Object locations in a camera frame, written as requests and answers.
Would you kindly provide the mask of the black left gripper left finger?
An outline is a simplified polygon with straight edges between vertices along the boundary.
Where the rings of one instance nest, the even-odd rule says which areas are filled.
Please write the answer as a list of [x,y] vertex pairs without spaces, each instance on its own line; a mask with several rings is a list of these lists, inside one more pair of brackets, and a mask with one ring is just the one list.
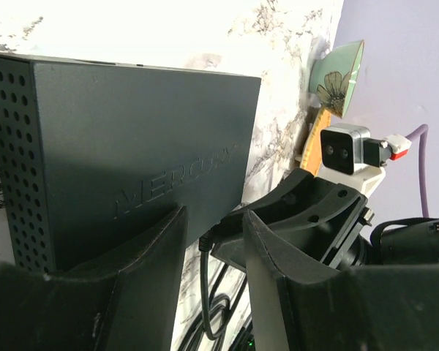
[[65,273],[0,262],[0,350],[169,350],[186,208]]

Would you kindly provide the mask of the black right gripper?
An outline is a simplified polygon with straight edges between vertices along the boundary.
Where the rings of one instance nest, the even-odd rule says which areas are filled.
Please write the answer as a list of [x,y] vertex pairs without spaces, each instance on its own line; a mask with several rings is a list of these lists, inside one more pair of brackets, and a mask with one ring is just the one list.
[[[302,211],[278,222],[266,224],[252,212],[279,238],[330,268],[439,264],[439,218],[383,222],[366,241],[360,232],[371,225],[373,212],[363,194],[321,178],[314,178],[307,194]],[[240,227],[214,226],[211,255],[244,269],[243,232],[242,221]]]

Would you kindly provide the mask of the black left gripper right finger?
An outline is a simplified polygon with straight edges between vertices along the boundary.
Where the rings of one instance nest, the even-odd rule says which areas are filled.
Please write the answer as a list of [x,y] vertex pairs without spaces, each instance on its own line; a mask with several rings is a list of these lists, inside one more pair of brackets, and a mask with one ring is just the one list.
[[439,350],[439,264],[338,271],[242,224],[257,350]]

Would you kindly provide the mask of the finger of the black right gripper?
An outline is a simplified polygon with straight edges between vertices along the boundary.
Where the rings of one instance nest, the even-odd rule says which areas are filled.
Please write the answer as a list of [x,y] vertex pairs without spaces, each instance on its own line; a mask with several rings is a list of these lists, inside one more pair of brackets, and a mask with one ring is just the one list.
[[308,195],[308,188],[313,181],[314,176],[311,173],[300,168],[295,169],[267,195],[228,214],[219,226],[240,227],[246,211],[254,211],[266,224],[287,219],[302,211],[304,198]]

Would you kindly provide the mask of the black network switch box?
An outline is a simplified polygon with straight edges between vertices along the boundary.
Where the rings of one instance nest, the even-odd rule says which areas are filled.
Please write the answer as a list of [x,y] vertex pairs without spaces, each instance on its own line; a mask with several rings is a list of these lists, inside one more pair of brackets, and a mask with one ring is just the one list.
[[241,202],[260,78],[0,53],[0,179],[16,264],[67,271],[188,210]]

